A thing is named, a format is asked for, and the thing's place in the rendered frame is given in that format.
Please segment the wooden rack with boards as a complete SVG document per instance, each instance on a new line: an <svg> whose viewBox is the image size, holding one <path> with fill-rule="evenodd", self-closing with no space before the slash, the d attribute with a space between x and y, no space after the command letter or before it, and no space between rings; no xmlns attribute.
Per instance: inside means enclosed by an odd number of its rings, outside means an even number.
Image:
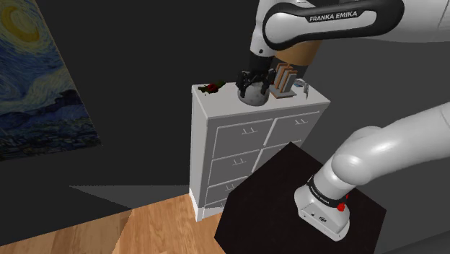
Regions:
<svg viewBox="0 0 450 254"><path fill-rule="evenodd" d="M270 93L276 98L288 98L296 96L291 89L298 74L297 70L289 63L279 63L276 67L276 76L273 84L270 86Z"/></svg>

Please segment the small silver metal object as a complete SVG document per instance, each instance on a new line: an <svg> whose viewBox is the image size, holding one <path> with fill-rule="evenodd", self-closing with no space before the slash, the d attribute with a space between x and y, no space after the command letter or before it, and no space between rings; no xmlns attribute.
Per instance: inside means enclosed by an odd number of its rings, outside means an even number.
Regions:
<svg viewBox="0 0 450 254"><path fill-rule="evenodd" d="M308 99L309 96L309 84L305 82L303 79L298 78L295 79L294 85L296 87L300 87L303 89L303 93L305 94L305 98Z"/></svg>

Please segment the red rose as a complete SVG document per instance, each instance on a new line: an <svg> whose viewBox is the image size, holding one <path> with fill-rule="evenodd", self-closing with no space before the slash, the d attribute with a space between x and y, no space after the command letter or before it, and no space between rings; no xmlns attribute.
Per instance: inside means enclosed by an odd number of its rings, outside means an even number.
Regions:
<svg viewBox="0 0 450 254"><path fill-rule="evenodd" d="M200 90L202 93L217 93L224 85L226 84L226 82L224 81L218 81L216 83L210 83L204 86L200 86L198 87L198 90Z"/></svg>

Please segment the white chest of drawers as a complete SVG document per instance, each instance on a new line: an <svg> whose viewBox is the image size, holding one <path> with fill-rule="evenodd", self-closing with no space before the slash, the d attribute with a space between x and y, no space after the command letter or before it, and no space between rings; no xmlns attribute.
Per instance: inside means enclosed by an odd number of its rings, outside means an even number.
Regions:
<svg viewBox="0 0 450 254"><path fill-rule="evenodd" d="M285 145L306 140L330 101L313 87L291 90L293 97L250 106L232 82L212 94L191 87L189 195L196 221L222 212L229 193Z"/></svg>

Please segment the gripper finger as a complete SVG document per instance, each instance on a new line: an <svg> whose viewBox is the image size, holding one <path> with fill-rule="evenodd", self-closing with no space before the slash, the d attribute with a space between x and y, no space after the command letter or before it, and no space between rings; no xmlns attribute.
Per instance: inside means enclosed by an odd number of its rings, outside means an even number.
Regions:
<svg viewBox="0 0 450 254"><path fill-rule="evenodd" d="M237 76L236 86L238 88L238 95L245 97L247 88L253 83L255 74L252 71L240 71Z"/></svg>
<svg viewBox="0 0 450 254"><path fill-rule="evenodd" d="M261 86L261 90L260 93L262 95L266 94L266 91L269 89L269 86L273 84L274 79L276 76L276 71L275 69L269 69L268 72L262 76L262 86Z"/></svg>

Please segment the grey speckled bowl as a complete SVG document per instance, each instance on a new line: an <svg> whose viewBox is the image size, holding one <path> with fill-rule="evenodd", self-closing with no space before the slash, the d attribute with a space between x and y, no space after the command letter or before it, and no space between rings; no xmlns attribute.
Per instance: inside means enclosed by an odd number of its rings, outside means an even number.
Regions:
<svg viewBox="0 0 450 254"><path fill-rule="evenodd" d="M241 92L237 92L238 98L245 104L251 106L262 106L264 105L268 99L270 92L267 89L264 94L261 93L261 89L263 88L262 82L252 83L248 88L246 88L244 97L241 96Z"/></svg>

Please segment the blue swirling night sky painting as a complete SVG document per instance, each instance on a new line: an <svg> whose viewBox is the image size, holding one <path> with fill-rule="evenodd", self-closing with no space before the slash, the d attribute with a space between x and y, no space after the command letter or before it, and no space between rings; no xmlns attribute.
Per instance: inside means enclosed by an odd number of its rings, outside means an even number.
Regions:
<svg viewBox="0 0 450 254"><path fill-rule="evenodd" d="M0 0L0 161L100 144L36 0Z"/></svg>

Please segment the black robot stand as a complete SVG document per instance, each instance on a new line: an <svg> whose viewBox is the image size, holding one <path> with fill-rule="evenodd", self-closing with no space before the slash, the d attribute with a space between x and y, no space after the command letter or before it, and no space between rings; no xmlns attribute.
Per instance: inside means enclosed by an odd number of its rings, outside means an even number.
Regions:
<svg viewBox="0 0 450 254"><path fill-rule="evenodd" d="M298 215L294 191L322 167L288 144L229 194L215 240L225 254L375 254L386 209L357 189L350 229L338 242Z"/></svg>

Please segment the tan round lamp shade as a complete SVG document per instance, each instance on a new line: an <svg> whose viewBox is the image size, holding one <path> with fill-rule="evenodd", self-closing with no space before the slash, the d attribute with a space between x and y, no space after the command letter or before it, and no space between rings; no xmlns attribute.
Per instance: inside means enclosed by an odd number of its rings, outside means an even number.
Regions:
<svg viewBox="0 0 450 254"><path fill-rule="evenodd" d="M321 40L297 43L290 48L278 51L275 57L288 64L308 66L313 62L321 43Z"/></svg>

